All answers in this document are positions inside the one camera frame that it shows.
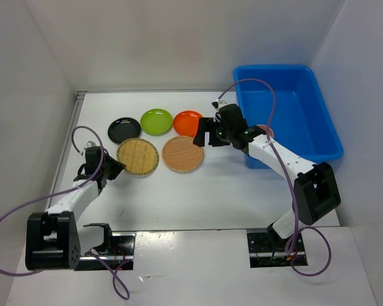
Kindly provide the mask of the green-rimmed bamboo tray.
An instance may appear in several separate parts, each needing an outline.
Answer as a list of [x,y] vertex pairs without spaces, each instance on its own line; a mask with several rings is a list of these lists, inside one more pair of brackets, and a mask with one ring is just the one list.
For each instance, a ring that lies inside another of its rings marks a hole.
[[116,150],[117,160],[131,175],[149,175],[157,169],[159,153],[156,147],[143,138],[129,138]]

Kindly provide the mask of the pink plastic cup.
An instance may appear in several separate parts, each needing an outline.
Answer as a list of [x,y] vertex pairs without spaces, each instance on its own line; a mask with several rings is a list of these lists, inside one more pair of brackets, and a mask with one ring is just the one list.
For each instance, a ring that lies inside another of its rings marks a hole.
[[270,127],[267,127],[265,124],[257,124],[257,126],[265,132],[268,132],[271,138],[274,138],[274,131]]

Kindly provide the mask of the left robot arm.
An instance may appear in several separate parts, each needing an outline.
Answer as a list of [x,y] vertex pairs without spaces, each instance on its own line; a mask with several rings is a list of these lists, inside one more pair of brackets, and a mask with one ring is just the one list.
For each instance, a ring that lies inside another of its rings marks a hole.
[[107,182],[116,179],[126,166],[99,146],[86,149],[84,157],[73,190],[27,220],[25,265],[29,271],[74,270],[91,249],[105,255],[114,248],[109,224],[89,223],[79,230],[77,221]]

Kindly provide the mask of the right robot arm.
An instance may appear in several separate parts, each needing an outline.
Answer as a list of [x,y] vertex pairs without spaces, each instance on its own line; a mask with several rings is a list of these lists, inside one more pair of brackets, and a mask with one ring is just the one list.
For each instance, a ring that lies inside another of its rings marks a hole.
[[333,211],[341,198],[332,167],[314,163],[293,153],[270,137],[265,129],[249,126],[240,107],[215,102],[214,117],[199,119],[193,140],[198,147],[232,145],[264,163],[288,183],[292,208],[267,227],[267,243],[275,251],[294,250],[292,239],[300,229],[311,226]]

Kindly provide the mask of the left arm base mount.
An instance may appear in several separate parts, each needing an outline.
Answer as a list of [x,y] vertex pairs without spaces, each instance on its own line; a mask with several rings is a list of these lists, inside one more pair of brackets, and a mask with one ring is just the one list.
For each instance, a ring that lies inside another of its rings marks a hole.
[[[133,257],[135,253],[135,232],[113,231],[110,245],[107,248],[96,247],[99,257],[113,270],[133,270]],[[106,268],[93,256],[80,258],[75,271],[100,271]]]

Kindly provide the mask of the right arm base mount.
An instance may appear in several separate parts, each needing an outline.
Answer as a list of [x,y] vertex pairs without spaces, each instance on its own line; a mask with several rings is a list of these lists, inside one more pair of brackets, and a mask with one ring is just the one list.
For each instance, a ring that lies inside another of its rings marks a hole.
[[265,228],[246,230],[248,255],[250,268],[274,268],[290,266],[294,260],[294,266],[307,266],[306,252],[302,235],[299,234],[294,252],[287,255],[285,242],[275,247]]

